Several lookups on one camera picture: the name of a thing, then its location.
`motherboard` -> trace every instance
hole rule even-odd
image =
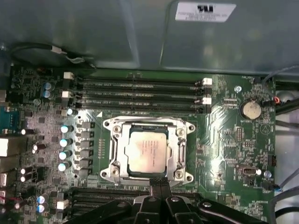
[[[1,213],[61,224],[114,199],[133,203],[150,178],[167,177],[173,195],[267,221],[275,106],[261,80],[13,66],[0,104]]]

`cpu socket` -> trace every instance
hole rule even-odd
[[[186,172],[187,134],[195,126],[171,117],[119,116],[107,119],[110,131],[109,167],[100,176],[116,185],[149,185],[152,177],[167,177],[171,187],[190,183]]]

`mounting screw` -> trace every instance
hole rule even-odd
[[[177,179],[181,179],[183,177],[183,172],[182,171],[176,171],[174,173],[174,176],[177,178]]]
[[[178,199],[177,197],[172,197],[171,200],[172,200],[173,202],[178,202],[178,201],[179,201],[179,199]]]
[[[177,135],[178,135],[178,136],[183,136],[184,134],[185,134],[185,131],[184,131],[183,128],[178,128],[178,129],[177,129]]]
[[[116,125],[116,126],[113,127],[113,131],[116,132],[116,133],[119,133],[119,132],[121,132],[121,127]]]
[[[236,86],[235,86],[235,92],[236,92],[236,93],[239,93],[239,92],[241,92],[241,91],[242,91],[242,87],[239,86],[239,85],[236,85]]]
[[[211,203],[209,203],[209,202],[203,202],[202,205],[206,208],[210,208],[212,206]]]
[[[118,168],[113,168],[112,169],[112,174],[117,176],[120,173],[120,171],[118,170]]]

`green circuit board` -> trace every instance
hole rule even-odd
[[[62,106],[62,81],[63,73],[70,71],[74,74],[75,83],[83,83],[84,78],[88,82],[99,82],[99,78],[135,78],[155,79],[155,80],[178,80],[194,81],[203,78],[211,78],[212,104],[209,112],[171,112],[150,111],[150,110],[123,110],[120,108],[98,108],[94,107],[98,99],[92,99],[91,107],[86,104],[78,108],[77,116],[67,116],[66,107]],[[44,182],[37,184],[39,189],[37,194],[44,192],[60,192],[70,187],[101,188],[101,189],[125,189],[125,190],[147,190],[146,187],[115,186],[101,178],[100,171],[109,165],[110,132],[103,126],[103,121],[117,116],[151,116],[151,117],[174,117],[188,121],[196,126],[196,130],[187,137],[186,150],[186,170],[194,176],[194,181],[185,185],[176,186],[174,192],[198,192],[202,196],[218,201],[241,212],[267,221],[267,203],[274,196],[271,191],[266,191],[261,187],[264,181],[274,182],[274,159],[275,154],[275,107],[261,106],[261,115],[257,119],[246,119],[242,116],[240,108],[249,100],[254,100],[261,104],[269,101],[270,97],[262,89],[260,83],[256,82],[252,76],[242,75],[221,75],[203,74],[187,72],[160,72],[160,71],[128,71],[128,70],[70,70],[70,69],[50,69],[48,74],[38,72],[34,69],[24,69],[14,67],[12,74],[18,77],[19,89],[11,92],[22,98],[21,102],[15,103],[21,111],[32,110],[33,117],[24,118],[21,116],[20,122],[27,124],[28,128],[38,130],[38,135],[43,135],[48,145],[47,150],[36,155],[27,155],[23,158],[23,165],[37,164],[47,166],[49,172]],[[51,82],[55,85],[53,99],[42,97],[43,83]],[[268,83],[269,88],[275,91],[275,83]],[[40,105],[33,105],[34,99],[40,99]],[[70,160],[74,164],[71,169],[61,173],[57,170],[59,152],[62,148],[59,139],[73,138],[80,141],[76,133],[82,131],[83,122],[95,123],[93,128],[93,165],[92,173],[87,178],[80,178],[76,172],[76,156]],[[61,125],[73,125],[75,131],[61,134]],[[37,137],[33,137],[28,143],[36,142]],[[74,152],[77,150],[76,144],[70,147]],[[243,167],[255,167],[261,173],[247,176],[242,172]],[[50,204],[50,208],[55,208],[56,199]],[[31,213],[22,213],[21,223],[63,223],[55,214],[49,212],[36,215],[35,206],[27,206],[26,210],[33,210]]]

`gray cable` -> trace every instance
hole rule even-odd
[[[276,195],[269,202],[269,212],[270,212],[270,224],[277,224],[275,217],[275,205],[277,202],[287,199],[289,197],[299,195],[299,186],[286,190],[279,195]]]
[[[281,184],[280,188],[282,189],[288,182],[290,182],[295,176],[299,175],[299,168],[296,169],[291,175],[289,175]]]
[[[266,82],[272,78],[273,76],[276,76],[278,75],[279,73],[282,73],[282,72],[285,72],[285,71],[288,71],[288,70],[292,70],[292,69],[296,69],[296,68],[299,68],[299,64],[296,64],[296,65],[293,65],[293,66],[290,66],[290,67],[286,67],[286,68],[283,68],[283,69],[280,69],[280,70],[277,70],[277,71],[273,71],[271,72],[269,75],[267,75],[267,77],[262,81],[262,87],[263,89],[272,97],[275,97],[275,94],[273,94],[269,89],[268,87],[266,86]]]

